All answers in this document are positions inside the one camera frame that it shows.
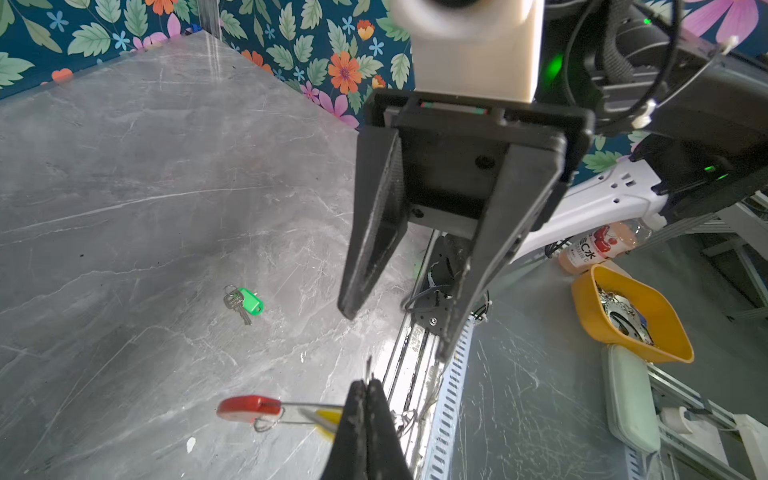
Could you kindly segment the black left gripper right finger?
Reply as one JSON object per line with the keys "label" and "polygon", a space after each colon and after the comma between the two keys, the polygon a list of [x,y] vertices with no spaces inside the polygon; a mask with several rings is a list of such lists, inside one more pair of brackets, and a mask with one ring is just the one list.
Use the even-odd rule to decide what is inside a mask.
{"label": "black left gripper right finger", "polygon": [[365,393],[366,474],[368,479],[413,478],[380,380],[368,382]]}

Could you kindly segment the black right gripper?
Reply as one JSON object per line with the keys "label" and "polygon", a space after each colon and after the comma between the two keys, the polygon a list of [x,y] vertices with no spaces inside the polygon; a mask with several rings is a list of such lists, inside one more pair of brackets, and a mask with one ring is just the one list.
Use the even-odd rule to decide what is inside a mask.
{"label": "black right gripper", "polygon": [[338,309],[353,320],[408,223],[472,238],[436,358],[528,232],[552,218],[591,144],[583,108],[377,90],[357,138],[353,223]]}

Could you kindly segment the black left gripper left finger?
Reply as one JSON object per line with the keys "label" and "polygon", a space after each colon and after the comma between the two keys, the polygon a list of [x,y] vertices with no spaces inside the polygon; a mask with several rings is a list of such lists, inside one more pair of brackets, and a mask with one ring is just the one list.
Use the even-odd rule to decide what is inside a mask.
{"label": "black left gripper left finger", "polygon": [[365,413],[366,383],[357,380],[350,385],[322,480],[368,478]]}

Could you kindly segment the silver metal keyring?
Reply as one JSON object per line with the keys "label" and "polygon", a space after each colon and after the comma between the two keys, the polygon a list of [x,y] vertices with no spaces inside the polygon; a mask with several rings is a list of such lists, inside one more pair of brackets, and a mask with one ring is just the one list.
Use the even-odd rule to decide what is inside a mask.
{"label": "silver metal keyring", "polygon": [[279,424],[311,425],[331,440],[338,431],[343,414],[342,405],[284,403],[262,396],[247,400],[246,405],[247,409],[239,415],[257,433],[266,432]]}

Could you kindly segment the yellow key tag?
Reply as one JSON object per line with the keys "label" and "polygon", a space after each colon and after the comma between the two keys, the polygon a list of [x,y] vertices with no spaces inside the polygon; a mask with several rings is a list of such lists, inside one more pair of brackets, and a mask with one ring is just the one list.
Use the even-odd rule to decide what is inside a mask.
{"label": "yellow key tag", "polygon": [[309,410],[300,409],[301,415],[312,423],[322,435],[330,441],[335,439],[341,419],[342,411],[337,408]]}

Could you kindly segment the red key tag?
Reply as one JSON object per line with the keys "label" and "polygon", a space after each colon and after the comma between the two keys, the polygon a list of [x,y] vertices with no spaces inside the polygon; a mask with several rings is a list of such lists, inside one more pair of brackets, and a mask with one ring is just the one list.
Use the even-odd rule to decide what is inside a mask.
{"label": "red key tag", "polygon": [[253,424],[263,417],[279,417],[282,403],[260,395],[236,396],[222,400],[216,414],[227,421]]}

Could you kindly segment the green key tag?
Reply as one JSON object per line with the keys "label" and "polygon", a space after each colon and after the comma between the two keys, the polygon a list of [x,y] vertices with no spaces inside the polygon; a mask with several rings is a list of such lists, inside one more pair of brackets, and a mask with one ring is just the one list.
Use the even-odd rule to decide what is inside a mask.
{"label": "green key tag", "polygon": [[223,302],[227,309],[235,311],[246,326],[253,324],[253,318],[265,311],[264,302],[250,290],[235,285],[224,288]]}

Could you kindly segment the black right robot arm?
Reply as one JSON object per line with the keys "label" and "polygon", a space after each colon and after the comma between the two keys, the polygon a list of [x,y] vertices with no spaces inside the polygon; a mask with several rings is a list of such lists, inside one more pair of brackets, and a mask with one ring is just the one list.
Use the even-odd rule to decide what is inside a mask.
{"label": "black right robot arm", "polygon": [[416,223],[469,243],[447,361],[506,265],[594,227],[714,213],[767,183],[767,66],[730,21],[637,1],[393,1],[412,90],[380,89],[357,137],[338,297],[353,319]]}

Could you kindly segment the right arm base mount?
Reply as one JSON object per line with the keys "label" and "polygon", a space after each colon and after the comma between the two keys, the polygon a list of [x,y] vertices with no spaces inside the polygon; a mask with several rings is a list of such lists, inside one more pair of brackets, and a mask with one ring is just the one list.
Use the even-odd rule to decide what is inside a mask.
{"label": "right arm base mount", "polygon": [[424,275],[417,283],[416,293],[402,307],[417,325],[448,341],[461,335],[466,325],[487,319],[492,305],[485,290],[475,301],[466,320],[449,321],[449,310],[458,291],[459,280],[470,253],[471,242],[447,233],[433,232],[431,251],[423,264]]}

